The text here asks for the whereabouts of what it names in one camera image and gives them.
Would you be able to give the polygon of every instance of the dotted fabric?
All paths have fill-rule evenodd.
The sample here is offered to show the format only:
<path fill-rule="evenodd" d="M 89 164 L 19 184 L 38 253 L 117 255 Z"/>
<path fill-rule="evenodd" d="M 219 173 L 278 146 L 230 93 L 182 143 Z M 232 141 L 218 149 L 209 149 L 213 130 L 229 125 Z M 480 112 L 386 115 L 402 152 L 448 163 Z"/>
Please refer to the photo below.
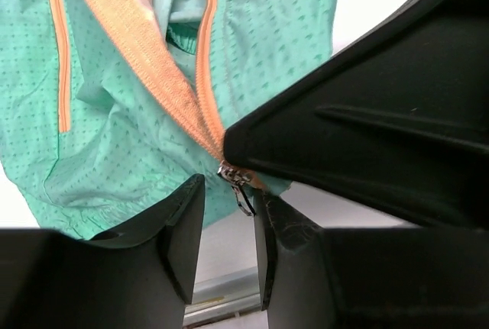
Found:
<path fill-rule="evenodd" d="M 322 65 L 336 0 L 218 0 L 210 63 L 226 128 Z"/>
<path fill-rule="evenodd" d="M 272 9 L 265 9 L 260 7 L 263 0 L 219 0 L 210 60 L 212 82 L 220 84 L 216 97 L 226 126 L 328 58 L 333 1 L 328 11 L 324 2 L 302 0 L 303 11 L 286 15 L 288 20 L 317 8 L 322 11 L 308 21 L 309 31 L 291 37 L 293 30 L 287 28 L 279 37 L 272 34 L 275 24 L 263 23 L 270 22 L 272 15 L 277 24 L 285 24 L 283 10 L 296 6 L 268 0 L 267 7 Z M 170 32 L 176 45 L 169 45 L 169 50 L 193 80 L 192 38 L 179 31 L 178 25 L 195 24 L 205 0 L 154 0 L 154 4 L 161 30 L 175 25 Z M 48 0 L 0 0 L 0 157 L 40 226 L 90 238 L 166 198 L 194 173 L 206 177 L 205 226 L 235 211 L 231 189 L 215 174 L 217 161 L 154 101 L 83 0 L 65 0 L 65 6 L 71 45 L 71 129 L 59 134 L 59 65 Z M 263 33 L 253 36 L 250 31 Z M 293 42 L 303 41 L 310 31 L 312 41 L 306 42 L 310 44 Z M 263 42 L 263 37 L 278 41 Z M 260 62 L 248 55 L 251 50 L 263 57 L 265 77 L 274 83 L 271 89 L 264 88 L 265 77 L 257 81 L 253 76 L 259 75 L 251 74 L 250 69 Z M 298 56 L 286 58 L 287 53 Z M 293 66 L 297 58 L 303 66 Z M 225 99 L 233 101 L 229 111 L 221 109 Z M 287 183 L 274 186 L 281 190 Z"/>

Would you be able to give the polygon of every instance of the metal zipper slider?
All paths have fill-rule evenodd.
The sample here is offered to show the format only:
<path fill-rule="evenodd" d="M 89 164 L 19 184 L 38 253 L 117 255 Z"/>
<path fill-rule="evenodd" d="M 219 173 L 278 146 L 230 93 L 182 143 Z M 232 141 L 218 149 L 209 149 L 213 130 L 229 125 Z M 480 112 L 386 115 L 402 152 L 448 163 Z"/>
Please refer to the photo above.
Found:
<path fill-rule="evenodd" d="M 238 203 L 239 209 L 241 209 L 248 217 L 255 216 L 257 213 L 251 205 L 243 188 L 245 184 L 248 184 L 251 181 L 251 174 L 233 169 L 225 162 L 222 162 L 221 165 L 219 165 L 217 174 L 231 184 L 232 190 L 236 195 L 236 202 Z"/>

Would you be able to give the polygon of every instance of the orange zipper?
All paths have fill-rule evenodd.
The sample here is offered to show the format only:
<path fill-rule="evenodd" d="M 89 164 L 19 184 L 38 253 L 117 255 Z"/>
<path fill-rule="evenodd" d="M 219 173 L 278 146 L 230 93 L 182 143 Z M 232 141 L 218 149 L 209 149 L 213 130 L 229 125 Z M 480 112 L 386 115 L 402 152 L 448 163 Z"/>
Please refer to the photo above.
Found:
<path fill-rule="evenodd" d="M 58 47 L 58 121 L 59 131 L 70 130 L 70 42 L 68 39 L 68 23 L 64 11 L 63 0 L 49 0 L 53 15 L 54 31 Z"/>
<path fill-rule="evenodd" d="M 168 52 L 150 2 L 84 0 L 128 65 L 160 106 L 215 158 L 196 94 Z"/>
<path fill-rule="evenodd" d="M 217 0 L 207 0 L 199 28 L 197 96 L 167 50 L 148 0 L 85 0 L 85 3 L 160 106 L 191 138 L 221 162 L 219 175 L 238 187 L 239 190 L 233 187 L 237 191 L 238 204 L 241 199 L 249 207 L 246 196 L 239 195 L 242 186 L 266 187 L 254 177 L 253 172 L 227 164 L 222 154 L 225 130 L 212 91 L 209 65 L 210 28 Z"/>
<path fill-rule="evenodd" d="M 215 10 L 217 9 L 217 0 L 207 0 L 206 9 L 202 16 L 199 27 L 199 37 L 197 40 L 196 51 L 196 90 L 199 106 L 202 110 L 204 121 L 212 140 L 219 148 L 220 159 L 224 160 L 222 155 L 224 142 L 224 126 L 219 116 L 219 110 L 215 102 L 214 92 L 212 90 L 211 70 L 209 62 L 211 27 L 214 19 Z"/>

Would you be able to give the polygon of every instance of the zipper tape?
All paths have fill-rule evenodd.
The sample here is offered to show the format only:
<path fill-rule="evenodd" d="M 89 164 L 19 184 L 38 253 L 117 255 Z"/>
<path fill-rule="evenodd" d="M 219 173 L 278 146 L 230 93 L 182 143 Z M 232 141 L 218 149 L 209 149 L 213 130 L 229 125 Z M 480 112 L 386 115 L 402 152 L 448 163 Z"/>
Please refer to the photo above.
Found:
<path fill-rule="evenodd" d="M 196 90 L 207 129 L 214 142 L 220 146 L 222 152 L 225 130 L 212 90 L 209 62 L 212 21 L 216 9 L 217 0 L 207 0 L 206 9 L 199 28 L 199 39 L 197 41 Z"/>
<path fill-rule="evenodd" d="M 70 130 L 70 39 L 63 0 L 49 0 L 53 15 L 54 32 L 58 48 L 58 128 L 60 133 Z"/>

